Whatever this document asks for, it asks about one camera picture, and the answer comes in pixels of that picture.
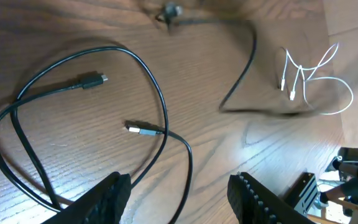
wood grain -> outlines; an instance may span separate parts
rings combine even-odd
[[[358,1],[324,1],[330,43],[339,42],[334,58],[334,73],[345,79],[354,91],[352,106],[341,114],[344,146],[358,147]],[[350,100],[341,92],[341,106]]]
[[[257,3],[253,9],[259,33],[257,57],[246,82],[227,106],[297,108],[300,101],[290,104],[275,86],[284,60],[278,52],[284,46],[305,64],[319,60],[329,45],[323,3]],[[154,73],[167,102],[170,129],[193,148],[193,182],[179,223],[237,223],[226,187],[229,175],[239,170],[250,172],[278,195],[301,172],[322,173],[342,141],[339,116],[280,120],[218,113],[219,102],[249,57],[251,36],[246,27],[201,24],[177,27],[177,32],[168,35],[156,29],[139,4],[0,1],[0,110],[34,72],[54,60],[88,47],[120,43]],[[208,3],[206,13],[217,13],[211,9],[219,4]],[[103,52],[68,62],[43,77],[34,91],[93,70],[105,73],[109,81],[19,109],[22,127],[52,185],[68,200],[76,200],[113,171],[136,176],[134,170],[153,156],[161,140],[133,135],[122,127],[127,119],[162,124],[148,79],[122,53]],[[19,176],[28,175],[40,183],[7,118],[0,124],[0,145]],[[183,192],[186,157],[184,146],[169,139],[156,165],[132,191],[122,223],[170,219]],[[0,223],[40,223],[52,215],[0,171]]]

black usb cable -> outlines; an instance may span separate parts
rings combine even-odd
[[[120,52],[124,52],[128,55],[130,55],[134,60],[136,60],[139,65],[145,70],[146,74],[149,76],[151,82],[153,83],[158,96],[160,98],[160,102],[161,102],[161,107],[162,107],[162,111],[163,111],[163,117],[164,117],[164,123],[165,123],[165,127],[161,128],[161,127],[157,127],[156,126],[150,126],[147,128],[142,128],[139,129],[138,133],[140,134],[151,134],[153,135],[153,133],[155,132],[155,134],[163,134],[163,140],[161,143],[161,146],[159,148],[159,150],[157,151],[156,155],[153,157],[153,159],[151,160],[151,162],[148,164],[148,166],[142,171],[142,173],[138,176],[138,178],[136,178],[136,180],[132,183],[132,188],[134,188],[142,179],[143,177],[146,175],[146,173],[148,173],[148,171],[151,169],[151,167],[155,164],[155,162],[157,161],[158,157],[161,155],[165,144],[167,142],[167,138],[168,136],[171,136],[181,142],[183,142],[188,150],[188,156],[189,156],[189,170],[188,170],[188,176],[187,176],[187,181],[186,181],[186,185],[185,185],[185,191],[183,193],[183,197],[182,200],[179,204],[179,207],[177,209],[177,211],[175,212],[173,218],[171,219],[171,221],[169,223],[175,223],[176,220],[179,217],[180,212],[182,211],[186,199],[188,197],[189,191],[190,191],[190,184],[191,184],[191,174],[193,172],[193,156],[191,153],[191,147],[190,145],[179,135],[172,133],[169,131],[169,127],[168,127],[168,113],[167,113],[167,106],[165,104],[165,100],[163,98],[162,95],[162,91],[155,79],[155,77],[153,76],[153,74],[151,73],[151,71],[149,70],[149,68],[146,66],[146,64],[142,61],[142,59],[140,59],[140,57],[138,57],[135,53],[131,52],[128,49],[125,49],[123,47],[117,47],[117,46],[109,46],[109,47],[97,47],[97,48],[93,48],[93,49],[88,49],[88,50],[83,50],[80,52],[77,52],[75,54],[72,54],[70,56],[67,56],[61,60],[58,60],[57,62],[49,65],[48,67],[46,67],[45,69],[41,70],[39,73],[37,73],[33,78],[30,79],[30,81],[23,87],[23,89],[19,92],[15,102],[13,102],[11,105],[7,106],[5,109],[3,109],[0,112],[0,122],[3,119],[3,117],[5,117],[8,113],[11,114],[11,121],[13,124],[13,127],[19,137],[19,139],[21,140],[21,143],[24,146],[24,149],[26,150],[26,152],[28,153],[32,163],[34,164],[35,168],[37,169],[37,172],[40,174],[42,182],[44,183],[45,189],[47,191],[48,196],[50,197],[51,202],[48,202],[47,200],[45,200],[44,198],[42,198],[41,196],[37,195],[33,190],[31,190],[28,186],[26,186],[26,184],[24,184],[19,178],[17,178],[15,176],[15,174],[10,170],[10,168],[7,166],[7,164],[4,161],[4,158],[2,157],[2,154],[0,152],[0,169],[2,171],[2,173],[18,188],[20,189],[24,194],[26,194],[27,196],[29,196],[32,200],[36,201],[37,203],[39,203],[40,205],[44,206],[47,209],[50,209],[54,212],[60,212],[62,209],[62,207],[60,206],[56,194],[53,191],[53,187],[48,179],[48,176],[40,162],[40,160],[38,159],[37,155],[35,154],[34,150],[32,149],[32,146],[30,145],[30,142],[28,141],[27,137],[24,134],[23,129],[20,126],[19,123],[19,119],[17,117],[17,109],[18,107],[29,103],[33,100],[36,100],[38,98],[41,97],[45,97],[48,95],[52,95],[52,94],[56,94],[56,93],[61,93],[63,91],[67,91],[67,90],[74,90],[77,88],[82,88],[82,89],[88,89],[91,87],[95,87],[98,85],[103,84],[105,81],[108,80],[107,76],[100,74],[100,73],[91,73],[88,74],[88,76],[85,76],[83,78],[81,78],[78,83],[72,84],[72,85],[66,85],[63,88],[56,88],[50,91],[46,91],[44,93],[40,93],[40,94],[36,94],[36,95],[32,95],[32,96],[28,96],[27,98],[23,98],[25,93],[27,92],[27,90],[41,77],[43,77],[45,74],[47,74],[48,72],[50,72],[51,70],[53,70],[54,68],[60,66],[61,64],[69,61],[69,60],[73,60],[74,58],[78,58],[82,55],[86,55],[86,54],[91,54],[91,53],[96,53],[96,52],[102,52],[102,51],[107,51],[107,50],[116,50],[116,51],[120,51]]]

wooden table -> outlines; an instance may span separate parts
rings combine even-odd
[[[297,108],[300,97],[289,102],[275,82],[285,61],[280,47],[288,48],[305,65],[318,63],[329,47],[322,2],[222,2],[207,1],[199,14],[186,12],[197,7],[196,2],[182,4],[185,16],[235,15],[252,19],[258,30],[255,62],[227,107]],[[226,196],[229,176],[237,171],[251,173],[280,196],[301,172],[319,176],[342,141],[340,117],[285,120],[219,113],[219,102],[249,58],[249,29],[199,24],[177,27],[168,35],[140,9],[160,3],[0,0],[0,110],[36,71],[54,60],[118,42],[150,67],[167,102],[170,129],[193,148],[191,192],[179,223],[237,223]],[[147,77],[120,52],[68,62],[34,88],[93,70],[106,74],[108,82],[91,90],[45,97],[19,109],[22,127],[56,193],[67,200],[76,200],[113,171],[136,176],[162,139],[123,128],[130,119],[162,125],[162,115]],[[328,65],[319,73],[330,70]],[[290,76],[288,83],[294,79]],[[17,175],[40,185],[9,118],[0,124],[0,145]],[[132,191],[122,223],[168,222],[183,193],[186,157],[184,145],[169,139],[156,165]],[[39,223],[53,214],[0,171],[0,222]]]
[[[330,43],[339,42],[341,51],[333,60],[335,76],[346,79],[354,92],[354,102],[341,113],[345,147],[358,148],[358,2],[324,1]],[[349,94],[342,98],[345,105]]]

usb-a connector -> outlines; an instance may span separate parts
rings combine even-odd
[[[151,136],[163,133],[163,131],[159,130],[158,126],[153,126],[153,125],[138,126],[135,124],[126,124],[126,128],[129,132],[132,133],[146,134]]]
[[[105,74],[102,75],[102,79],[103,79],[104,82],[109,80]]]

black device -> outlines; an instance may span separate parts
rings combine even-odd
[[[246,172],[230,176],[227,197],[240,224],[313,224]]]
[[[131,195],[131,177],[113,172],[43,224],[119,224]]]
[[[165,23],[169,30],[174,18],[182,14],[182,10],[181,6],[174,2],[168,2],[161,8],[160,13],[155,16],[155,20]]]

